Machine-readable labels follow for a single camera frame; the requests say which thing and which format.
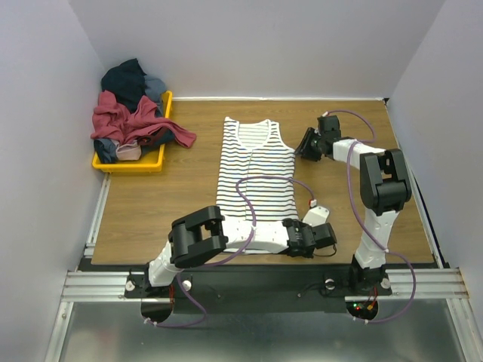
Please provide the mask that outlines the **black white striped tank top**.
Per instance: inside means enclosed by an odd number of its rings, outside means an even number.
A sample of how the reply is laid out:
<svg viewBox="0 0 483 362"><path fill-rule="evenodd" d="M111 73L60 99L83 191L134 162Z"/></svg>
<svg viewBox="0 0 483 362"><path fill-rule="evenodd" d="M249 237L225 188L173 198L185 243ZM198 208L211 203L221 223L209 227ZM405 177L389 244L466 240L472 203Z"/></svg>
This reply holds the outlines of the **black white striped tank top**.
<svg viewBox="0 0 483 362"><path fill-rule="evenodd" d="M251 220L254 210L258 222L296 219L294 171L294 150L278 122L225 118L216 196L224 216Z"/></svg>

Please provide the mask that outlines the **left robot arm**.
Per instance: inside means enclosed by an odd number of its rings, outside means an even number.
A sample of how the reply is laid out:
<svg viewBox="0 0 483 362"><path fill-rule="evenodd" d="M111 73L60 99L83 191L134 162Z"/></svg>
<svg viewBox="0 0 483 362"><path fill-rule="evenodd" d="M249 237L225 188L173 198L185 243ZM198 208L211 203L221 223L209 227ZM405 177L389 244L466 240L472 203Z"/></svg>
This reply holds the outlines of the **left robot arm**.
<svg viewBox="0 0 483 362"><path fill-rule="evenodd" d="M168 240L149 262L141 286L152 297L162 296L180 272L205 265L223 252L312 258L315 250L336 247L327 215L326 209L317 207L314 223L291 218L253 222L224 216L217 206L205 207L172 223Z"/></svg>

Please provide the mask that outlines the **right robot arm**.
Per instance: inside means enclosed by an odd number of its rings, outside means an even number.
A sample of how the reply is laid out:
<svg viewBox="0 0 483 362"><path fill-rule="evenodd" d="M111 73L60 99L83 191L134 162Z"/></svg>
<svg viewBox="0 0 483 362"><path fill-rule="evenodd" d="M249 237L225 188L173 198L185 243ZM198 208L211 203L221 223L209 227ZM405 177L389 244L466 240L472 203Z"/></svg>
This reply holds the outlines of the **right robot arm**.
<svg viewBox="0 0 483 362"><path fill-rule="evenodd" d="M310 161L323 157L346 163L346 175L359 171L359 194L365 207L362 219L357 212L348 180L352 212L361 226L360 244L352 258L347 276L348 288L364 294L386 278L386 254L393 224L412 196L405 157L400 149L380 149L352 137L343 137L339 118L334 112L318 117L318 127L310 127L295 150Z"/></svg>

